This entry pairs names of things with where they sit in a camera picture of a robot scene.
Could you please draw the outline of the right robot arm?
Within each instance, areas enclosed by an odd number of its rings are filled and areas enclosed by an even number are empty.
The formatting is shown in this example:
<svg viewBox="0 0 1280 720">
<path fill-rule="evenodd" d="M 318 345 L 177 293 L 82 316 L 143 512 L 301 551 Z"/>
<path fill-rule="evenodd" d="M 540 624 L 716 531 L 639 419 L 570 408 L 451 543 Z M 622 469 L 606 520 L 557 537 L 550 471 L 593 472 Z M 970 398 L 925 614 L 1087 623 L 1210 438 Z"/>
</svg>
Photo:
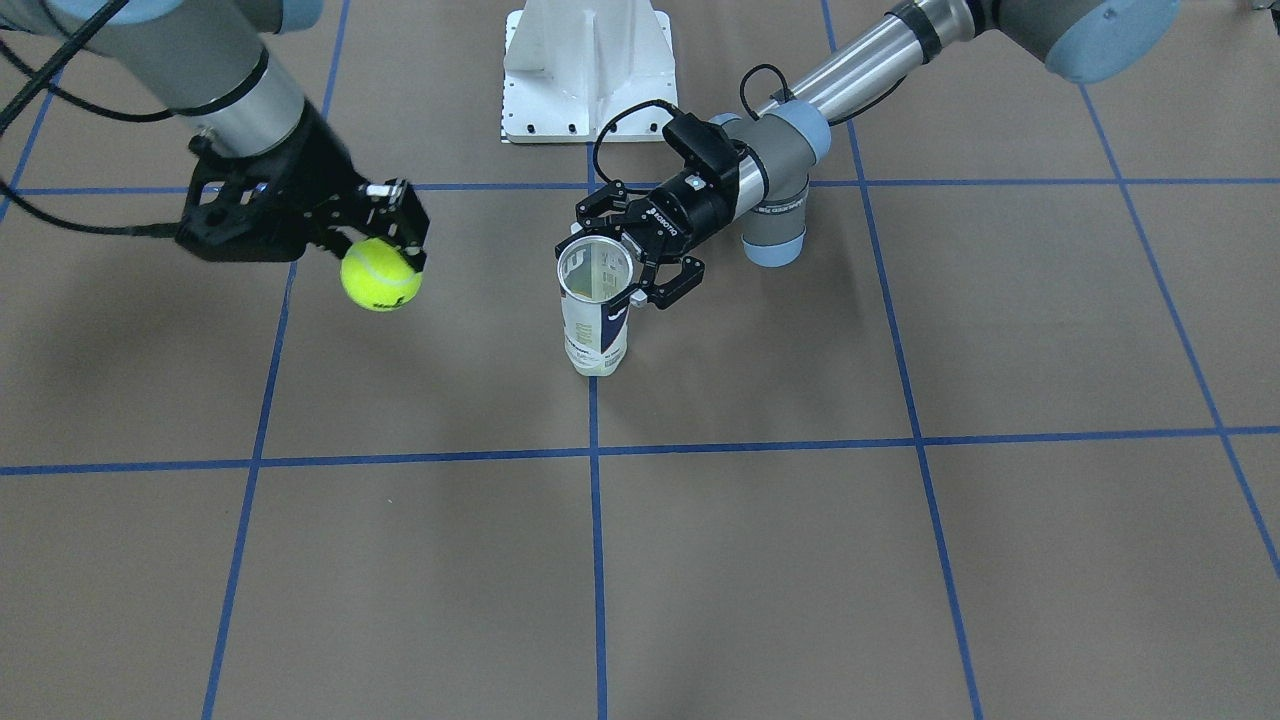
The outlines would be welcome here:
<svg viewBox="0 0 1280 720">
<path fill-rule="evenodd" d="M 285 67 L 265 32 L 312 24 L 321 3 L 5 1 L 3 27 L 61 47 L 3 110 L 9 124 L 79 50 L 115 58 L 193 131 L 198 159 L 177 223 L 99 227 L 173 238 L 210 263 L 292 263 L 310 245 L 343 258 L 347 229 L 412 273 L 429 219 L 404 179 L 374 183 Z"/>
</svg>

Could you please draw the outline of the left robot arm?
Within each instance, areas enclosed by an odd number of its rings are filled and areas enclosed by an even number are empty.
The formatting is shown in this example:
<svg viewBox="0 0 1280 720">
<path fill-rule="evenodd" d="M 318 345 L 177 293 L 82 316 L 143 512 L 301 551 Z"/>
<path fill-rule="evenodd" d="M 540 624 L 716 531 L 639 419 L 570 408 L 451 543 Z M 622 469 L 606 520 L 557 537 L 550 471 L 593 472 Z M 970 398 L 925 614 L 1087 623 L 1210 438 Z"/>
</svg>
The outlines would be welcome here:
<svg viewBox="0 0 1280 720">
<path fill-rule="evenodd" d="M 813 167 L 831 131 L 887 99 L 947 46 L 996 29 L 1073 83 L 1107 79 L 1144 56 L 1178 17 L 1176 1 L 901 1 L 864 35 L 745 117 L 703 120 L 664 100 L 662 136 L 681 172 L 653 190 L 620 181 L 579 202 L 573 233 L 556 247 L 566 299 L 668 307 L 704 274 L 696 246 L 735 222 L 760 266 L 803 250 Z"/>
</svg>

